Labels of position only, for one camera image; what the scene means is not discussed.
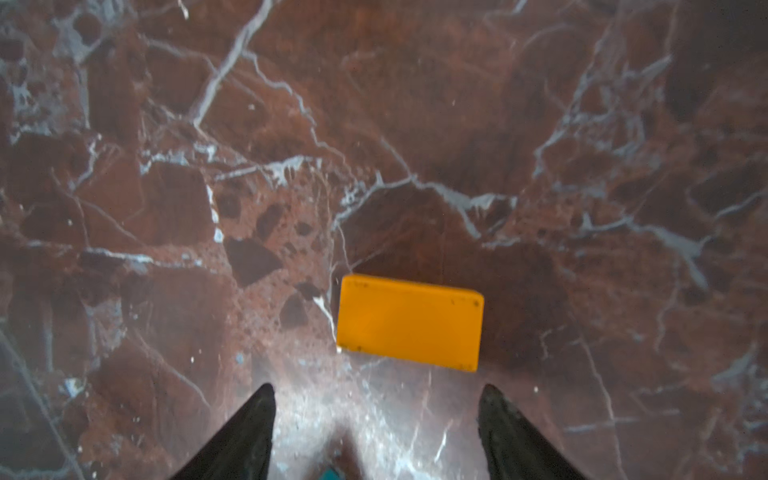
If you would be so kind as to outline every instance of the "red marble surface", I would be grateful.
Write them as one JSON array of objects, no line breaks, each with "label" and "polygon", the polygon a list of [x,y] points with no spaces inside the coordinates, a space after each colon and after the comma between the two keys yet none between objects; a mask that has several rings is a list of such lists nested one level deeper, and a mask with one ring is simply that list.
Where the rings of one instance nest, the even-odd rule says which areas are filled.
[{"label": "red marble surface", "polygon": [[[0,478],[163,478],[266,381],[271,478],[768,478],[768,8],[0,3]],[[485,295],[476,374],[338,353],[356,271]]]}]

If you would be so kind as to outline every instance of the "orange rectangular block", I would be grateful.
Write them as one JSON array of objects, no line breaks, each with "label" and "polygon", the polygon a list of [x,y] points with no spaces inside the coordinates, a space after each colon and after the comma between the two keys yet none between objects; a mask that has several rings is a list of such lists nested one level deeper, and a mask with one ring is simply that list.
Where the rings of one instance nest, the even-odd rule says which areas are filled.
[{"label": "orange rectangular block", "polygon": [[473,290],[354,273],[341,283],[336,345],[474,372],[483,305]]}]

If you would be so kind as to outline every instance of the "teal object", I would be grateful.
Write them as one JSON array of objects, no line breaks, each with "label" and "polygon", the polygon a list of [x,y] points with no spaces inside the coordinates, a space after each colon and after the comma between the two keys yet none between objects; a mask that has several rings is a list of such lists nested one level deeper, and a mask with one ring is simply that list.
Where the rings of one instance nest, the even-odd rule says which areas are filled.
[{"label": "teal object", "polygon": [[325,473],[323,473],[323,476],[320,477],[320,480],[341,480],[341,477],[339,477],[336,472],[333,470],[326,470]]}]

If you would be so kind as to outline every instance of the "yellow block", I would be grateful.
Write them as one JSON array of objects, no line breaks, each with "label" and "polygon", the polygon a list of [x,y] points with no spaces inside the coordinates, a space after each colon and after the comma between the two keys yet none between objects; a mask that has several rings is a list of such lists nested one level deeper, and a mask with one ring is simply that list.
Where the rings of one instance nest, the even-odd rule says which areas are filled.
[{"label": "yellow block", "polygon": [[354,273],[341,282],[336,345],[474,372],[482,309],[473,290]]}]

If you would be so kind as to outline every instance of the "dark marble patch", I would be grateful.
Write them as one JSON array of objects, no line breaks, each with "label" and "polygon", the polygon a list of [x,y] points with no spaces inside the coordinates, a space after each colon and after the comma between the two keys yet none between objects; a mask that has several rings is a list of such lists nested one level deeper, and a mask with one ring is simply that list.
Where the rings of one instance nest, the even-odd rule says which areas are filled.
[{"label": "dark marble patch", "polygon": [[733,281],[733,274],[716,262],[702,257],[696,260],[699,270],[707,278],[710,288],[721,293],[726,293],[730,289],[730,283]]},{"label": "dark marble patch", "polygon": [[8,194],[20,204],[57,198],[57,182],[67,187],[88,164],[88,150],[75,137],[23,134],[3,159]]},{"label": "dark marble patch", "polygon": [[128,46],[105,40],[86,60],[91,127],[125,147],[135,147],[139,98],[131,79]]},{"label": "dark marble patch", "polygon": [[693,160],[691,160],[691,163],[697,167],[710,168],[717,165],[719,160],[720,158],[717,153],[717,147],[710,145],[709,147],[700,151],[693,158]]},{"label": "dark marble patch", "polygon": [[101,35],[101,22],[92,13],[80,15],[72,26],[86,45],[93,44]]},{"label": "dark marble patch", "polygon": [[294,293],[287,298],[283,308],[280,309],[280,326],[283,329],[288,330],[304,326],[309,321],[301,298],[301,295]]},{"label": "dark marble patch", "polygon": [[[227,82],[210,105],[203,126],[219,142],[250,158],[266,153],[265,145],[258,140],[269,119],[269,111],[251,93]],[[273,157],[270,152],[266,158],[284,157]]]},{"label": "dark marble patch", "polygon": [[[161,6],[144,5],[149,10]],[[160,15],[141,16],[137,27],[149,38],[168,41],[177,47],[221,59],[230,51],[237,32],[259,11],[260,6],[261,2],[247,0],[215,0],[206,4],[201,12],[193,12],[189,18],[175,8]]]},{"label": "dark marble patch", "polygon": [[92,178],[86,180],[75,193],[78,198],[103,213],[90,212],[86,213],[86,217],[106,214],[122,223],[132,215],[139,214],[144,207],[144,195],[143,179],[136,157],[117,153],[100,157],[96,163]]},{"label": "dark marble patch", "polygon": [[308,223],[299,222],[296,224],[296,233],[300,237],[306,237],[310,233],[312,233],[312,225],[309,225]]},{"label": "dark marble patch", "polygon": [[680,459],[697,444],[697,437],[683,419],[647,419],[641,425],[618,425],[616,436],[632,449],[621,449],[624,468],[637,480],[654,480],[673,472]]},{"label": "dark marble patch", "polygon": [[24,58],[24,44],[15,38],[0,38],[0,58],[5,61],[19,61]]},{"label": "dark marble patch", "polygon": [[608,194],[608,198],[616,200],[626,206],[631,206],[637,203],[644,196],[650,188],[658,181],[657,174],[651,174],[646,177],[634,178],[621,182],[611,190]]},{"label": "dark marble patch", "polygon": [[752,213],[757,210],[760,205],[763,204],[762,197],[755,197],[752,200],[746,202],[743,207],[738,210],[728,212],[722,216],[723,220],[732,227],[739,227],[749,220]]},{"label": "dark marble patch", "polygon": [[255,391],[265,383],[274,381],[274,368],[270,359],[258,351],[250,353],[251,389]]},{"label": "dark marble patch", "polygon": [[189,112],[210,75],[204,61],[179,58],[160,48],[147,49],[147,70],[152,98],[180,115]]},{"label": "dark marble patch", "polygon": [[156,269],[127,280],[121,292],[125,323],[212,402],[231,296],[227,280],[200,269]]},{"label": "dark marble patch", "polygon": [[726,237],[714,237],[704,244],[704,250],[710,250],[723,255],[733,253],[735,248],[733,240]]},{"label": "dark marble patch", "polygon": [[51,425],[0,347],[0,465],[12,471],[59,470],[66,465]]},{"label": "dark marble patch", "polygon": [[473,223],[484,235],[493,235],[501,229],[512,213],[507,200],[494,200],[485,212],[470,212]]},{"label": "dark marble patch", "polygon": [[125,339],[88,382],[109,406],[104,415],[117,431],[134,445],[139,439],[146,449],[159,445],[179,462],[202,446],[210,410],[198,392],[147,355],[140,341]]},{"label": "dark marble patch", "polygon": [[283,218],[283,206],[279,204],[269,205],[256,220],[256,236],[261,241],[266,241]]},{"label": "dark marble patch", "polygon": [[706,290],[702,290],[701,288],[695,285],[684,288],[680,292],[680,296],[683,300],[683,303],[685,303],[688,306],[700,305],[701,303],[706,302],[707,299],[710,297],[709,293]]},{"label": "dark marble patch", "polygon": [[436,194],[401,187],[371,196],[343,225],[355,268],[404,280],[470,288],[485,296],[482,364],[526,362],[536,329],[563,322],[566,295],[551,258],[534,244],[470,247],[463,224]]},{"label": "dark marble patch", "polygon": [[616,15],[619,0],[587,0],[587,5],[603,15]]},{"label": "dark marble patch", "polygon": [[0,152],[10,146],[9,128],[13,123],[13,95],[8,84],[0,78]]},{"label": "dark marble patch", "polygon": [[214,224],[200,171],[157,163],[141,177],[144,204],[125,228],[150,245],[190,245],[210,240]]},{"label": "dark marble patch", "polygon": [[[347,117],[349,104],[354,104],[423,180],[437,180],[470,195],[512,194],[523,188],[534,170],[532,151],[561,116],[546,91],[563,99],[572,96],[591,57],[592,25],[556,28],[533,38],[521,51],[518,66],[501,73],[500,59],[490,54],[497,48],[495,39],[478,34],[477,45],[459,52],[457,38],[440,33],[442,15],[407,15],[361,1],[343,7],[331,4],[313,6],[318,26],[311,47],[292,46],[286,55],[281,45],[304,29],[307,12],[302,5],[281,5],[280,14],[254,35],[250,48],[274,62],[294,84],[314,87],[318,93],[313,100],[329,117]],[[540,20],[561,25],[560,19]],[[340,31],[336,25],[359,27]],[[457,34],[473,30],[468,19],[456,28]],[[346,56],[361,48],[376,54],[350,61],[346,74],[325,67],[348,62]],[[554,57],[559,60],[542,60]],[[351,133],[333,133],[349,144],[354,161],[371,161],[370,154],[353,153],[352,146],[359,142],[352,141]],[[392,155],[387,157],[394,163]],[[470,163],[476,168],[465,167]],[[402,175],[402,168],[395,164],[386,173]]]},{"label": "dark marble patch", "polygon": [[690,184],[691,179],[686,174],[671,174],[664,178],[646,197],[637,212],[637,220],[699,240],[709,229],[687,202],[685,190]]},{"label": "dark marble patch", "polygon": [[586,184],[609,171],[615,162],[614,156],[606,152],[578,155],[563,169],[562,182],[566,185]]},{"label": "dark marble patch", "polygon": [[232,274],[240,288],[252,285],[273,271],[283,268],[280,258],[253,238],[227,238],[224,240],[224,249],[232,266]]},{"label": "dark marble patch", "polygon": [[724,68],[768,49],[764,2],[681,0],[664,98],[678,121],[689,121]]},{"label": "dark marble patch", "polygon": [[659,4],[638,12],[624,24],[629,68],[640,71],[664,56],[664,40],[670,27],[671,14],[670,5]]},{"label": "dark marble patch", "polygon": [[88,242],[77,201],[56,194],[55,199],[34,205],[22,222],[22,233],[30,239],[84,247]]},{"label": "dark marble patch", "polygon": [[94,359],[90,326],[74,278],[63,279],[50,297],[52,362],[67,377],[83,376]]},{"label": "dark marble patch", "polygon": [[45,345],[44,329],[52,335],[51,304],[45,286],[29,277],[17,276],[13,282],[13,298],[8,305],[8,332],[16,348],[33,369],[47,370],[52,367]]},{"label": "dark marble patch", "polygon": [[286,251],[288,252],[288,256],[289,256],[289,257],[293,257],[294,255],[296,255],[297,253],[299,253],[299,251],[298,251],[298,250],[296,250],[296,247],[295,247],[295,246],[293,245],[293,243],[291,243],[291,242],[285,242],[285,243],[283,244],[283,248],[285,248],[285,249],[286,249]]},{"label": "dark marble patch", "polygon": [[111,296],[120,296],[124,261],[105,255],[83,252],[74,274],[78,295],[88,306],[97,306]]},{"label": "dark marble patch", "polygon": [[320,291],[319,288],[317,288],[312,282],[307,280],[306,282],[297,283],[294,285],[296,290],[299,290],[299,293],[301,293],[301,296],[306,300],[307,302],[312,301],[313,298],[317,298],[318,296],[323,295],[323,292]]},{"label": "dark marble patch", "polygon": [[53,2],[53,12],[56,18],[67,18],[72,15],[80,0],[56,0]]},{"label": "dark marble patch", "polygon": [[766,183],[765,170],[755,162],[730,168],[694,185],[690,195],[706,212],[716,214],[760,191]]},{"label": "dark marble patch", "polygon": [[222,192],[216,195],[216,208],[222,218],[236,220],[240,218],[242,207],[240,206],[240,197],[229,192]]}]

